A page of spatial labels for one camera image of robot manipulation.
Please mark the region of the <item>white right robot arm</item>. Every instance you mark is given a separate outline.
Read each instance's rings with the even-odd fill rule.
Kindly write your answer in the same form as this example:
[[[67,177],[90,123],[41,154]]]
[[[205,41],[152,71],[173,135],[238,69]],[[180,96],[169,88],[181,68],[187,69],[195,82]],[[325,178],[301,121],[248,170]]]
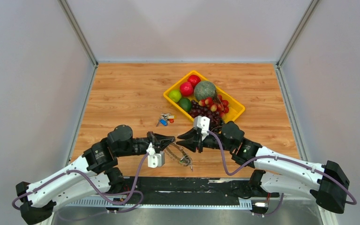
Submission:
[[[295,159],[244,137],[245,133],[230,121],[215,133],[208,130],[207,118],[178,136],[177,144],[192,152],[204,148],[219,149],[222,161],[225,151],[240,168],[254,168],[249,180],[254,195],[283,193],[314,200],[320,207],[343,214],[346,204],[356,204],[348,188],[349,179],[341,166],[328,160],[325,164]]]

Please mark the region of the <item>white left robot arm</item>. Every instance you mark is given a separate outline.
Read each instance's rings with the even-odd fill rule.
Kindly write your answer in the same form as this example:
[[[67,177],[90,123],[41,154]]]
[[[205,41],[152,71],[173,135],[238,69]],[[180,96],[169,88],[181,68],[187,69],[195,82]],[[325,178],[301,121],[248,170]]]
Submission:
[[[106,138],[93,144],[75,161],[47,178],[34,183],[22,181],[16,185],[17,197],[12,207],[18,210],[28,225],[48,219],[61,206],[86,196],[98,194],[126,195],[130,199],[135,187],[126,190],[125,179],[117,167],[119,157],[143,156],[150,168],[165,163],[164,149],[176,138],[147,132],[134,138],[128,125],[119,125]]]

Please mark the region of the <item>key bunch with coloured tags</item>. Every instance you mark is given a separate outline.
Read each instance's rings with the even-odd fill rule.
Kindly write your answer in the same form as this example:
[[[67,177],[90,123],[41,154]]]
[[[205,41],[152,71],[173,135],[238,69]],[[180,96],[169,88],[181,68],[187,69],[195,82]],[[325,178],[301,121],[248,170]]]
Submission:
[[[163,126],[168,126],[169,123],[174,123],[174,120],[176,119],[176,116],[173,115],[173,114],[170,114],[170,113],[161,113],[160,114],[160,117],[157,121],[157,124],[156,126],[160,126],[160,125],[163,125]]]

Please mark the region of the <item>purple grape bunch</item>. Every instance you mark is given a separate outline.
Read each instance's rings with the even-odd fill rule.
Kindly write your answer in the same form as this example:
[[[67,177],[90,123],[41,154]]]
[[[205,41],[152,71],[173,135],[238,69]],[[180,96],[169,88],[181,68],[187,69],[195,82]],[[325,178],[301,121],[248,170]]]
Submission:
[[[191,101],[191,109],[188,112],[188,114],[192,118],[195,118],[197,116],[208,117],[210,119],[210,127],[211,128],[217,128],[217,127],[220,127],[225,124],[220,113],[221,112],[218,109],[216,111],[212,111],[210,106],[208,106],[208,105],[201,106],[195,100]]]

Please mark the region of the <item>dark green avocado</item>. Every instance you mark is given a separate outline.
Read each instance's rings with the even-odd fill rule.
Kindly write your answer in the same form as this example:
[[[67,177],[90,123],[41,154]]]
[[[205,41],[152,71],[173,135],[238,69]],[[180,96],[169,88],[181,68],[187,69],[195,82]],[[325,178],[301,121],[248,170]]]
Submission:
[[[192,103],[188,98],[182,97],[178,101],[178,105],[183,109],[186,113],[189,113],[192,109]]]

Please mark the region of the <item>light green apple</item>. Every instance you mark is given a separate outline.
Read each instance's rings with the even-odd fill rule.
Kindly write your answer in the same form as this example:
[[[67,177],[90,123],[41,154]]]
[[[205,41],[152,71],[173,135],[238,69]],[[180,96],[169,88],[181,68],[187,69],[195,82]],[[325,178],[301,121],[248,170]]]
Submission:
[[[181,98],[182,98],[182,94],[179,90],[172,90],[169,92],[168,97],[175,103],[178,103]]]

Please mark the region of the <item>netted green melon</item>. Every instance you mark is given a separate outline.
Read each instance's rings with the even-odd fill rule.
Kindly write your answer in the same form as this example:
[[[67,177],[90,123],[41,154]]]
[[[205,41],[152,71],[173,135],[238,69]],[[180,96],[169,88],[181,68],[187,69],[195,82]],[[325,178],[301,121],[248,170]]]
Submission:
[[[217,94],[216,86],[210,81],[201,81],[194,87],[194,97],[197,101],[208,97],[215,97]]]

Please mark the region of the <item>red apple front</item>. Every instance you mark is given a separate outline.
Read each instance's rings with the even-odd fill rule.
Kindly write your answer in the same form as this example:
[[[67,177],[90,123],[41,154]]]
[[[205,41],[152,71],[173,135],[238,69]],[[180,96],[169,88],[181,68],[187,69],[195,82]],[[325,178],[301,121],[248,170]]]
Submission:
[[[190,82],[184,82],[180,85],[180,93],[183,97],[188,97],[193,95],[194,87]]]

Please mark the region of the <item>red apple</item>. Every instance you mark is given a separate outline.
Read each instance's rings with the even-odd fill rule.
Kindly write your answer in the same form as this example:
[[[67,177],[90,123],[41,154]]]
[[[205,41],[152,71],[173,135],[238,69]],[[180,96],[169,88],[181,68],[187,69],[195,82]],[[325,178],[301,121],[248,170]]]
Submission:
[[[190,75],[187,79],[188,82],[190,82],[190,84],[192,85],[192,87],[194,88],[200,81],[200,77],[197,75]]]
[[[194,87],[190,82],[184,82],[180,85],[180,93],[183,97],[188,97],[193,95]]]

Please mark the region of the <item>yellow plastic tray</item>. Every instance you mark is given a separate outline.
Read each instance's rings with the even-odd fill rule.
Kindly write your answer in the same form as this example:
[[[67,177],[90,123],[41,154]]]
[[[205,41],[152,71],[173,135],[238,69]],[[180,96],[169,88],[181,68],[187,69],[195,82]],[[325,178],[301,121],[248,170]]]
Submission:
[[[200,74],[199,72],[197,72],[196,70],[192,70],[190,71],[188,74],[186,74],[185,76],[183,76],[181,79],[179,79],[175,84],[173,84],[170,88],[168,88],[164,93],[163,93],[163,97],[172,105],[174,106],[180,113],[182,113],[188,120],[190,120],[191,122],[194,121],[194,118],[191,117],[188,112],[184,111],[177,103],[173,102],[170,98],[169,98],[169,93],[172,90],[179,90],[180,89],[180,85],[183,84],[184,82],[186,82],[188,80],[188,78],[191,75],[196,75],[198,76],[201,81],[208,81],[208,79],[206,77],[204,77],[202,74]],[[230,96],[229,94],[227,94],[225,91],[223,91],[221,88],[219,88],[218,86],[216,86],[216,90],[217,93],[220,94],[224,100],[227,100],[229,102],[229,112],[226,114],[226,117],[224,119],[225,122],[228,121],[235,121],[237,118],[239,118],[245,111],[245,106],[242,105],[240,102],[238,102],[236,99],[234,99],[232,96]]]

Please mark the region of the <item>red apple back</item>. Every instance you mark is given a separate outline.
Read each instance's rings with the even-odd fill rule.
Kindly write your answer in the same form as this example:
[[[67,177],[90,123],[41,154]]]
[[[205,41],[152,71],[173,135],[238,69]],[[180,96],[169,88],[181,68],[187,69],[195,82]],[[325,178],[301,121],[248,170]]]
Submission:
[[[194,88],[200,81],[200,77],[197,75],[190,75],[187,79],[188,82],[190,82],[190,84],[192,85],[192,87]]]

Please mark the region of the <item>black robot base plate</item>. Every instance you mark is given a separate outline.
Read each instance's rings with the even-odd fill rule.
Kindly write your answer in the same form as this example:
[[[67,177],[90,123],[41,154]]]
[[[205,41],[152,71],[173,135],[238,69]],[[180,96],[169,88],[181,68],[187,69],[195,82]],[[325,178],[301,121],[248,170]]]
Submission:
[[[267,192],[250,186],[248,179],[139,177],[128,203],[156,205],[235,206],[252,197],[266,199]]]

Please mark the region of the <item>left aluminium frame post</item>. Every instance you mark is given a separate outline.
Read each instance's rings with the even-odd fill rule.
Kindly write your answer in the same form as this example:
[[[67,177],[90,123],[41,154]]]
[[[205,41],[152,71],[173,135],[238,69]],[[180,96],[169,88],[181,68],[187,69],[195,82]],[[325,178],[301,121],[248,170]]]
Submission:
[[[70,25],[72,26],[72,29],[74,30],[76,36],[78,37],[84,51],[86,52],[87,56],[89,57],[94,68],[97,68],[98,60],[97,60],[95,54],[93,53],[84,33],[77,21],[72,9],[71,9],[69,2],[67,0],[58,0],[58,3],[62,7],[62,10],[63,10],[65,16],[67,17]]]

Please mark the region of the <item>aluminium frame post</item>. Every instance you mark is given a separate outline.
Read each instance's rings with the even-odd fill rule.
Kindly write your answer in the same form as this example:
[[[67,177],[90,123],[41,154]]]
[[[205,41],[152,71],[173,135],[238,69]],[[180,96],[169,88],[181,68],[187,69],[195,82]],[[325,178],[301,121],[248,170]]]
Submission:
[[[300,34],[304,30],[305,26],[307,25],[310,17],[314,13],[316,7],[320,3],[320,0],[311,0],[306,11],[304,12],[302,18],[300,19],[298,25],[296,26],[296,29],[294,30],[290,40],[288,41],[287,45],[285,46],[285,49],[280,55],[279,60],[276,63],[277,68],[281,68],[283,64],[285,63],[287,57],[289,56],[291,50],[293,49],[294,45],[296,44]]]
[[[63,10],[65,16],[67,17],[70,25],[72,26],[72,29],[74,30],[76,36],[78,37],[84,51],[86,52],[87,56],[89,57],[94,68],[97,68],[98,60],[97,60],[95,54],[93,53],[84,33],[77,21],[72,9],[71,9],[69,2],[67,0],[58,0],[58,3],[62,7],[62,10]]]

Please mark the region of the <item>right aluminium frame post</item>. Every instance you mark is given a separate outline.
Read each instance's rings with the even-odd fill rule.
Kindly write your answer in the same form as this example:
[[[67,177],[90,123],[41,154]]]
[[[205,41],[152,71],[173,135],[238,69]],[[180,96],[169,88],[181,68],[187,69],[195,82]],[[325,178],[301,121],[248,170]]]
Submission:
[[[305,26],[307,25],[310,17],[314,13],[316,7],[320,3],[320,0],[311,0],[306,11],[304,12],[302,18],[300,19],[298,25],[296,26],[296,29],[294,30],[290,40],[288,41],[287,45],[285,46],[285,49],[280,55],[279,60],[276,63],[277,68],[281,68],[283,64],[285,63],[287,57],[289,56],[291,50],[293,49],[294,45],[296,44],[300,34],[304,30]]]

